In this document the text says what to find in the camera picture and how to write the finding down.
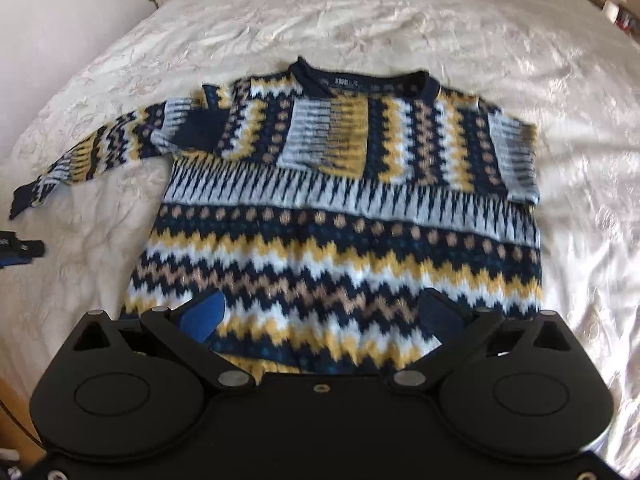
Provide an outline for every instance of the metal rivet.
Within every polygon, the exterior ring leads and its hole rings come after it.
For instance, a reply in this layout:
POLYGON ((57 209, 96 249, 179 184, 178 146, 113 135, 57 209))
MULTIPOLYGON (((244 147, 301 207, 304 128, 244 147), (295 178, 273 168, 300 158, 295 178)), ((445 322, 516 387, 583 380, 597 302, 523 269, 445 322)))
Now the metal rivet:
POLYGON ((229 388, 238 388, 249 382, 249 374, 242 370, 229 370, 228 372, 222 372, 218 376, 218 382, 229 388))
POLYGON ((418 370, 400 370, 394 374, 394 381, 399 386, 420 386, 427 378, 418 370))
POLYGON ((66 475, 62 471, 49 471, 47 480, 66 480, 66 475))

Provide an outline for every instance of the sweater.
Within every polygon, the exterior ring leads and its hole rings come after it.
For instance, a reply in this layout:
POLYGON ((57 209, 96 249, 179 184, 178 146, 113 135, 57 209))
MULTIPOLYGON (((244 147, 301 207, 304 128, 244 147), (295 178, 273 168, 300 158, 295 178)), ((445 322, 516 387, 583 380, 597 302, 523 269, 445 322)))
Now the sweater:
POLYGON ((122 317, 226 297, 209 348, 265 371, 401 369, 436 348, 416 299, 527 318, 541 307, 535 128, 428 72, 288 70, 139 108, 15 191, 171 156, 122 317))

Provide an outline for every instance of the wall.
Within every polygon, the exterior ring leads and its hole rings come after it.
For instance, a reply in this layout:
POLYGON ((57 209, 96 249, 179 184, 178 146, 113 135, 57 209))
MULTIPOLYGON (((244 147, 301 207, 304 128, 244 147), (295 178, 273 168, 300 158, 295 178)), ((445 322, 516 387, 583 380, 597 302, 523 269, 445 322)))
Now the wall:
POLYGON ((0 158, 73 74, 149 16, 148 0, 0 0, 0 158))

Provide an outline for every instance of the bed sheet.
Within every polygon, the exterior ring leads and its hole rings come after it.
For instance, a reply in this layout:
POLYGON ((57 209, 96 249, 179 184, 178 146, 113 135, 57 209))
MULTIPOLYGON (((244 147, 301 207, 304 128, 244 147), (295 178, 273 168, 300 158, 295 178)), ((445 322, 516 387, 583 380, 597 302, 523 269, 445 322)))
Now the bed sheet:
MULTIPOLYGON (((0 210, 93 129, 202 82, 321 68, 419 68, 537 124, 545 306, 561 312, 609 385, 600 453, 640 472, 640 50, 585 0, 171 0, 77 74, 0 164, 0 210)), ((116 317, 168 179, 128 164, 0 228, 46 258, 0 273, 0 374, 28 395, 91 308, 116 317)))

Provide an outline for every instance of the clothing label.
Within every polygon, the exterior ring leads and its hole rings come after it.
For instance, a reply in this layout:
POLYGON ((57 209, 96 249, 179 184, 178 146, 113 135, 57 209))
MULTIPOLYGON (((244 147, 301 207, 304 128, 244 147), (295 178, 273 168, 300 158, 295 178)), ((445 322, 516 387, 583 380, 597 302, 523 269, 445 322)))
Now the clothing label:
POLYGON ((357 79, 354 79, 353 81, 349 81, 348 79, 337 77, 337 78, 335 78, 335 83, 337 85, 348 86, 348 87, 352 87, 352 88, 357 88, 358 87, 358 80, 357 79))

